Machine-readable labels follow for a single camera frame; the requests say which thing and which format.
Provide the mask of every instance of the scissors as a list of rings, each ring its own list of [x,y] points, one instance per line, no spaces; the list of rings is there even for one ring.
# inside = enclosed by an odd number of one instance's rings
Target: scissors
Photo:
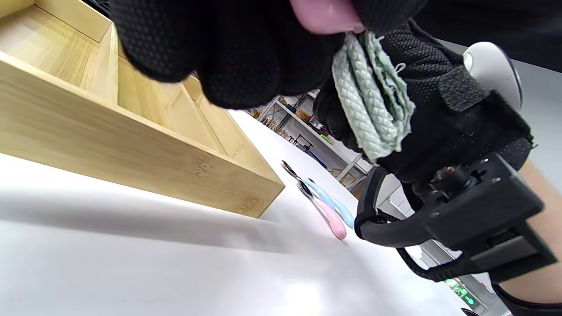
[[[322,202],[324,202],[326,205],[328,205],[333,210],[338,212],[339,216],[343,219],[346,225],[348,225],[350,228],[354,227],[355,219],[353,218],[353,215],[351,215],[351,212],[341,202],[330,197],[326,193],[326,191],[324,191],[316,183],[314,183],[312,179],[310,178],[302,179],[301,177],[299,177],[297,173],[294,172],[294,170],[284,160],[281,160],[281,166],[283,167],[283,169],[289,172],[289,174],[292,175],[295,179],[299,181],[303,181],[307,186],[311,187],[316,192],[318,197],[322,200]]]
[[[332,209],[326,203],[322,202],[322,200],[316,198],[312,194],[312,191],[310,191],[308,186],[302,180],[298,180],[298,188],[301,190],[302,193],[304,193],[306,197],[309,198],[309,200],[312,201],[312,203],[314,203],[319,209],[321,209],[324,212],[328,220],[328,224],[330,225],[330,229],[332,230],[332,233],[334,233],[334,235],[339,240],[343,240],[344,238],[346,238],[347,236],[346,227],[343,225],[342,220],[338,216],[338,213],[336,213],[336,211],[334,211],[334,209]]]

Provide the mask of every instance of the gloved hand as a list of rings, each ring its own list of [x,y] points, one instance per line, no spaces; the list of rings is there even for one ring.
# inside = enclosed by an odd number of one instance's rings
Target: gloved hand
[[[212,103],[246,109],[278,94],[291,96],[318,88],[342,47],[341,32],[351,30],[353,23],[361,28],[362,21],[382,35],[416,14],[424,3],[112,0],[111,18],[127,58],[148,77],[179,82],[196,70]]]
[[[402,183],[413,184],[423,198],[435,172],[448,165],[469,165],[497,152],[515,169],[531,148],[529,126],[496,92],[480,88],[463,66],[462,56],[449,51],[409,21],[380,42],[416,104],[412,132],[402,151],[376,162]],[[328,132],[348,148],[361,152],[341,108],[333,79],[321,88],[314,114]]]

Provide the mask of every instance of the bamboo tray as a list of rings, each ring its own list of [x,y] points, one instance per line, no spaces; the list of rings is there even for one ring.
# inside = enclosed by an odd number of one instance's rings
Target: bamboo tray
[[[197,79],[137,72],[80,0],[0,0],[0,152],[252,217],[284,188]]]

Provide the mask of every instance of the green braided rope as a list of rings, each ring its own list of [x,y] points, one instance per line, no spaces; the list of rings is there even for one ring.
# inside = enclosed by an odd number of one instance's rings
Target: green braided rope
[[[359,40],[346,34],[345,44],[332,64],[343,111],[357,144],[372,162],[401,151],[400,143],[411,131],[410,119],[415,110],[406,83],[383,51],[381,39],[365,33],[365,53]],[[382,92],[375,80],[382,84]],[[389,110],[382,93],[390,100]]]

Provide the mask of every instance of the green exit sign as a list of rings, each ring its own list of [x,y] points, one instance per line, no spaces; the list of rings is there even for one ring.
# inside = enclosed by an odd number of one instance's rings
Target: green exit sign
[[[463,286],[455,279],[445,280],[445,284],[453,290],[455,294],[458,295],[465,303],[472,309],[475,310],[477,307],[481,306],[480,302],[476,300]]]

